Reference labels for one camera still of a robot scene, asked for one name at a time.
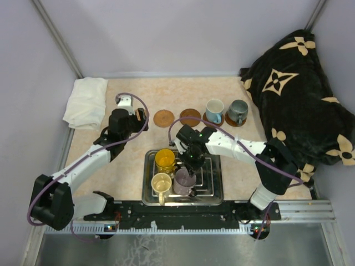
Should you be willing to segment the yellow glass cup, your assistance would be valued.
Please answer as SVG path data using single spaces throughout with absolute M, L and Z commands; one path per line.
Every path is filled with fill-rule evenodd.
M 159 150 L 155 155 L 155 164 L 160 173 L 172 173 L 176 164 L 174 152 L 171 149 Z

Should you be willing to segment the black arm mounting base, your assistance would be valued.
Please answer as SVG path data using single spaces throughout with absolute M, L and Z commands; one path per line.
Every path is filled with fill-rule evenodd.
M 247 233 L 261 239 L 266 238 L 272 221 L 281 219 L 280 208 L 273 203 L 270 209 L 260 211 L 246 201 L 223 201 L 217 206 L 147 206 L 142 201 L 108 201 L 108 207 L 100 214 L 88 214 L 85 221 L 113 221 L 114 225 L 105 227 L 112 232 L 120 231 L 161 233 L 183 231 L 186 233 L 220 233 L 247 228 L 253 221 L 264 222 L 247 229 Z

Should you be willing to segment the white mug blue handle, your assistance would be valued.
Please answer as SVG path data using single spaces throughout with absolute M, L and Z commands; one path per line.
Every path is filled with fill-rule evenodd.
M 206 118 L 209 122 L 220 124 L 222 122 L 222 113 L 224 104 L 219 99 L 211 99 L 206 104 Z

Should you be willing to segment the grey ceramic mug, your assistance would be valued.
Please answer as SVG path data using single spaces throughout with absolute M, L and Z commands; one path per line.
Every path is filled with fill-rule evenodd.
M 245 101 L 234 100 L 227 111 L 229 119 L 236 124 L 236 126 L 241 126 L 247 119 L 249 108 Z

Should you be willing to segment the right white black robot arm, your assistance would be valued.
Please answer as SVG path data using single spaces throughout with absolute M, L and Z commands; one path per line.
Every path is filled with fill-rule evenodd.
M 261 219 L 268 205 L 277 196 L 284 195 L 292 180 L 300 185 L 296 176 L 299 163 L 288 148 L 277 138 L 267 142 L 249 141 L 232 137 L 221 129 L 205 127 L 201 131 L 184 125 L 172 141 L 179 158 L 190 174 L 199 170 L 205 156 L 218 155 L 249 163 L 256 167 L 261 183 L 252 193 L 248 214 Z

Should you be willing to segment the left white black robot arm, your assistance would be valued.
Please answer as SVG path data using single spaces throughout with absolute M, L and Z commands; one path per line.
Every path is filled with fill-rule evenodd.
M 97 170 L 112 162 L 126 143 L 148 130 L 148 112 L 138 108 L 133 113 L 117 108 L 109 116 L 109 124 L 89 150 L 66 168 L 36 178 L 27 213 L 34 226 L 48 225 L 64 229 L 72 220 L 97 214 L 104 220 L 115 215 L 112 196 L 95 191 L 74 197 L 74 192 Z

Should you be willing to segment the purple ceramic mug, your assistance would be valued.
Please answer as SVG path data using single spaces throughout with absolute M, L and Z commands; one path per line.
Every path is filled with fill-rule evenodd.
M 174 177 L 173 190 L 177 195 L 192 196 L 197 177 L 190 175 L 186 168 L 179 169 Z

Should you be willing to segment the woven rattan coaster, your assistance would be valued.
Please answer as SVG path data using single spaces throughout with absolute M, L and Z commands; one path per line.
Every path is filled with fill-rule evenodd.
M 170 110 L 162 109 L 155 113 L 154 124 L 158 127 L 169 127 L 174 122 L 175 116 Z
M 139 114 L 139 110 L 138 110 L 138 109 L 135 110 L 135 114 L 136 114 L 137 120 L 138 120 L 138 121 L 141 121 L 141 118 L 140 118 L 140 114 Z

